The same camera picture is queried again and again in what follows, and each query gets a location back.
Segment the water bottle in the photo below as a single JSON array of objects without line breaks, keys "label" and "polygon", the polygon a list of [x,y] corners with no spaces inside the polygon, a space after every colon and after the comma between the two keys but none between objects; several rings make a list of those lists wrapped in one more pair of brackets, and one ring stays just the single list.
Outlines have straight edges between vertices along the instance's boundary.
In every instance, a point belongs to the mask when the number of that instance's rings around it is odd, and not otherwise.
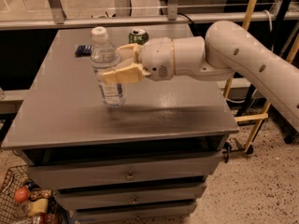
[{"label": "water bottle", "polygon": [[[93,51],[91,54],[93,71],[95,74],[103,72],[106,68],[112,68],[120,62],[120,54],[116,47],[108,40],[105,27],[92,29]],[[109,107],[119,107],[126,100],[126,85],[107,85],[98,81],[103,103]]]}]

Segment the drawer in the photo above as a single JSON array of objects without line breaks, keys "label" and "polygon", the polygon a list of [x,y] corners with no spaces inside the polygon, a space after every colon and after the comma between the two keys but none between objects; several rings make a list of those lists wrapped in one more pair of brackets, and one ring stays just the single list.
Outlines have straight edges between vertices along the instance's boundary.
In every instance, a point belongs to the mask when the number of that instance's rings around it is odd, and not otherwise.
[{"label": "drawer", "polygon": [[43,189],[72,189],[211,175],[221,157],[222,153],[216,151],[70,163],[30,167],[28,175]]},{"label": "drawer", "polygon": [[81,224],[95,224],[121,220],[140,220],[149,217],[187,216],[192,213],[195,208],[196,202],[181,202],[146,205],[138,208],[75,212],[71,223],[76,223],[75,220]]},{"label": "drawer", "polygon": [[111,206],[142,205],[145,203],[161,203],[168,201],[195,200],[202,196],[206,189],[204,182],[186,183],[181,180],[179,183],[165,184],[164,182],[147,185],[137,183],[132,187],[123,187],[123,189],[99,188],[99,190],[90,190],[71,192],[67,194],[58,194],[55,200],[65,210],[89,209]]}]

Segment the clear plastic bottle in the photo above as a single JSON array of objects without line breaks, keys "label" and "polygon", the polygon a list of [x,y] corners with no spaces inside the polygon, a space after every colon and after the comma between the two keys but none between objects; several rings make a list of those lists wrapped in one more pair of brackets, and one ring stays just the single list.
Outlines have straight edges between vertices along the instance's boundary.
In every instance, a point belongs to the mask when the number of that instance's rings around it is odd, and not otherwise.
[{"label": "clear plastic bottle", "polygon": [[[105,27],[95,27],[92,29],[93,51],[91,54],[93,71],[95,74],[102,72],[106,68],[112,68],[120,62],[120,54],[116,47],[108,40]],[[126,85],[107,85],[98,81],[102,94],[103,103],[109,107],[119,107],[126,100]]]}]

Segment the gray tabletop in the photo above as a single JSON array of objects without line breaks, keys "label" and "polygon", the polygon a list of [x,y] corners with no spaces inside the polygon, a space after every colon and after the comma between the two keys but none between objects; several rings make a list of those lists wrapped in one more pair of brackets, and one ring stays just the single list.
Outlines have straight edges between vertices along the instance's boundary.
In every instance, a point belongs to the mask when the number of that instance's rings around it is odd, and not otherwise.
[{"label": "gray tabletop", "polygon": [[[191,36],[187,25],[146,27],[149,37]],[[116,46],[130,27],[109,28]],[[238,127],[215,82],[189,77],[128,85],[121,108],[102,104],[89,58],[91,29],[60,31],[15,118],[2,149],[71,147],[236,133]]]}]

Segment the cabinet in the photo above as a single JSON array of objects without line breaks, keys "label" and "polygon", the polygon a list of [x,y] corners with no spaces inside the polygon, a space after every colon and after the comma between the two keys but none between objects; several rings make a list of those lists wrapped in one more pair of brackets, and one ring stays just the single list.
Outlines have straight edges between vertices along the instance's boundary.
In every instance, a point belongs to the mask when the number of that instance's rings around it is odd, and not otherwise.
[{"label": "cabinet", "polygon": [[[146,29],[151,38],[191,35],[186,25]],[[119,46],[130,30],[108,32]],[[74,55],[90,31],[57,34],[2,148],[17,150],[71,221],[188,215],[238,131],[217,84],[143,80],[128,86],[125,106],[107,108],[89,59]]]}]

